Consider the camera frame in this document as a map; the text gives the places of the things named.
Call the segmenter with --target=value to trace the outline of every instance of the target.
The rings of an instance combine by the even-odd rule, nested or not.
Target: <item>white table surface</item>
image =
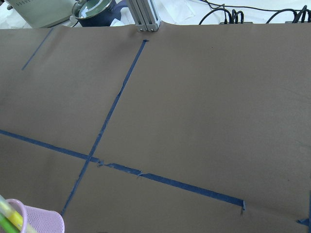
[[[210,7],[199,0],[174,0],[174,4],[182,4],[184,6],[185,14],[194,13],[189,18],[186,18],[186,15],[181,15],[179,9],[169,10],[169,6],[167,5],[167,0],[155,0],[160,17],[163,21],[171,23],[171,24],[179,24],[179,25],[191,25],[198,24],[200,20],[211,11]],[[302,9],[304,5],[307,4],[306,0],[213,0],[213,3],[217,4],[227,4],[227,5],[238,5],[238,6],[253,6],[264,9],[285,9],[285,8],[293,8],[293,9]],[[8,3],[3,3],[0,6],[0,29],[10,29],[10,28],[31,28],[29,24],[14,10],[7,10]],[[273,14],[273,12],[264,12],[253,9],[246,8],[235,8],[237,11],[242,10],[244,12],[244,21],[245,22],[253,22],[253,23],[265,23]],[[179,18],[186,18],[184,20],[176,20],[173,19],[174,16],[178,14]],[[291,21],[293,19],[293,14],[291,12],[284,12],[276,16],[271,23],[284,23],[285,21]],[[219,11],[212,15],[210,15],[203,24],[219,24],[224,21],[224,12]],[[72,26],[76,22],[76,19],[70,18],[62,23],[65,26]],[[132,19],[129,19],[129,10],[125,8],[122,10],[122,18],[121,22],[123,24],[133,23]]]

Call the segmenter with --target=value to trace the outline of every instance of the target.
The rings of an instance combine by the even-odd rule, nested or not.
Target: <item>pot lid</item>
[[[88,0],[80,9],[79,18],[87,18],[97,15],[106,9],[112,0]]]

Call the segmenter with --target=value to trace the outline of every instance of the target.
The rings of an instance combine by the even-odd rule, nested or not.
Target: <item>blue pot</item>
[[[72,8],[72,15],[83,27],[110,26],[113,19],[121,19],[121,9],[127,7],[125,0],[79,0]]]

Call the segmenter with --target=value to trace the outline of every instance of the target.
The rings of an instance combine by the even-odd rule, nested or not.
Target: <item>torn tape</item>
[[[210,191],[204,188],[199,188],[197,186],[193,186],[190,184],[186,184],[186,183],[182,183],[179,181],[175,181],[175,180],[171,180],[162,176],[157,176],[155,174],[151,174],[151,173],[147,173],[147,174],[143,174],[140,170],[137,169],[133,169],[130,167],[126,167],[123,165],[119,165],[119,164],[107,164],[105,166],[120,170],[120,171],[124,171],[126,173],[130,173],[133,175],[137,175],[137,176],[141,176],[144,178],[147,178],[149,180],[153,180],[153,181],[157,181],[160,183],[164,183],[164,184],[168,184],[170,186],[174,186],[177,188],[181,188],[193,193],[197,193],[197,194],[201,194],[210,198],[214,198],[214,199],[218,199],[221,201],[225,201],[234,205],[238,205],[241,206],[243,210],[246,210],[246,205],[245,205],[245,201],[239,198],[234,198],[225,194],[221,194],[221,193],[216,193],[214,191]]]
[[[114,168],[114,169],[117,169],[120,171],[124,171],[124,172],[130,173],[130,174],[133,174],[133,175],[137,175],[137,176],[142,175],[142,172],[140,170],[129,168],[126,166],[122,166],[119,164],[107,164],[107,165],[105,164],[105,166],[108,166],[108,167],[111,167],[111,168]]]
[[[35,140],[35,139],[32,139],[32,138],[24,137],[24,136],[16,134],[16,133],[10,133],[10,132],[4,131],[4,130],[0,130],[0,134],[3,134],[3,135],[8,136],[8,137],[12,137],[12,138],[24,141],[24,142],[35,144],[37,146],[44,147],[44,148],[47,148],[47,149],[50,149],[50,150],[54,150],[54,151],[57,151],[57,152],[60,152],[60,153],[63,153],[63,154],[71,155],[71,156],[74,156],[74,157],[77,157],[77,158],[80,158],[80,159],[84,159],[84,160],[87,159],[87,155],[85,155],[85,154],[82,154],[82,153],[79,153],[79,152],[75,152],[75,151],[72,151],[72,150],[68,150],[68,149],[65,149],[65,148],[61,148],[61,147],[56,147],[56,146],[53,146],[51,144],[48,144],[48,143],[45,143],[45,142],[41,142],[41,141],[38,141],[38,140]],[[100,163],[100,159],[92,157],[91,158],[91,162]]]
[[[308,226],[308,232],[311,233],[311,191],[309,196],[309,218],[297,220],[297,223]]]
[[[309,193],[309,233],[311,233],[311,191]]]
[[[302,224],[302,225],[305,225],[305,226],[309,226],[309,224],[310,224],[310,221],[309,221],[308,218],[297,220],[297,222],[298,222],[299,224]]]
[[[97,166],[103,166],[104,165],[104,161],[103,160],[99,160],[98,162],[97,162]]]
[[[34,53],[31,55],[31,57],[28,59],[28,61],[26,62],[26,64],[22,67],[21,70],[24,70],[26,68],[26,66],[30,63],[30,61],[33,59],[33,57],[35,56],[35,54],[38,52],[39,48],[43,45],[43,43],[46,41],[46,39],[49,37],[49,35],[51,34],[51,32],[53,31],[54,28],[51,28],[48,32],[48,34],[45,36],[45,38],[42,40],[42,42],[40,43],[40,45],[38,46],[38,48],[34,51]]]

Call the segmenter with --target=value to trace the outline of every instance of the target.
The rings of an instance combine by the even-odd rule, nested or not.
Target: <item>black cable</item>
[[[72,26],[72,28],[74,28],[74,27],[78,24],[78,22],[79,22],[79,21],[77,21],[77,22]]]
[[[305,11],[306,11],[306,10],[307,10],[307,5],[305,5],[305,6],[302,8],[301,11],[299,11],[299,13],[295,16],[294,20],[292,21],[292,23],[298,23],[298,21],[299,21],[299,19],[300,19],[300,17],[301,17],[302,14],[304,14],[304,15],[306,16],[306,14],[305,14]]]
[[[225,7],[234,7],[234,8],[248,8],[248,9],[254,9],[254,10],[259,10],[259,11],[270,11],[270,12],[278,12],[278,11],[281,11],[281,10],[267,10],[267,9],[261,9],[261,8],[252,7],[252,6],[229,6],[229,5],[225,5],[225,4],[219,5],[219,4],[215,4],[215,3],[212,3],[212,2],[210,2],[210,1],[207,1],[207,0],[198,0],[198,1],[202,1],[202,2],[207,3],[212,9],[215,9],[215,7],[212,7],[211,5],[214,5],[214,6],[225,6]]]
[[[236,10],[232,10],[232,20],[234,21],[234,23],[239,23],[239,14],[241,15],[241,24],[244,23],[244,13],[243,11],[236,11]]]
[[[307,10],[308,12],[308,23],[311,23],[311,11]]]
[[[225,20],[224,20],[224,23],[225,24],[228,24],[228,20],[227,20],[227,15],[225,14]]]
[[[301,23],[304,23],[304,22],[305,22],[306,14],[307,14],[307,11],[304,11],[304,12],[302,13]]]
[[[271,21],[275,16],[277,16],[278,14],[280,14],[280,13],[282,13],[282,12],[285,12],[285,11],[291,11],[291,12],[293,12],[294,17],[296,17],[296,15],[297,15],[297,12],[296,12],[295,10],[293,10],[293,9],[283,9],[283,10],[279,10],[279,11],[277,11],[276,13],[274,13],[274,14],[270,17],[270,19],[268,19],[268,21],[267,21],[266,23],[270,23],[270,21]]]
[[[225,11],[225,13],[227,12],[228,15],[229,15],[229,23],[230,23],[230,24],[231,24],[231,23],[234,23],[233,20],[232,20],[232,15],[231,15],[231,13],[230,13],[227,9],[217,8],[217,9],[214,9],[214,10],[210,11],[206,16],[204,16],[203,19],[201,19],[199,25],[201,25],[201,24],[203,23],[203,21],[204,21],[209,15],[213,14],[213,13],[216,12],[216,11]]]

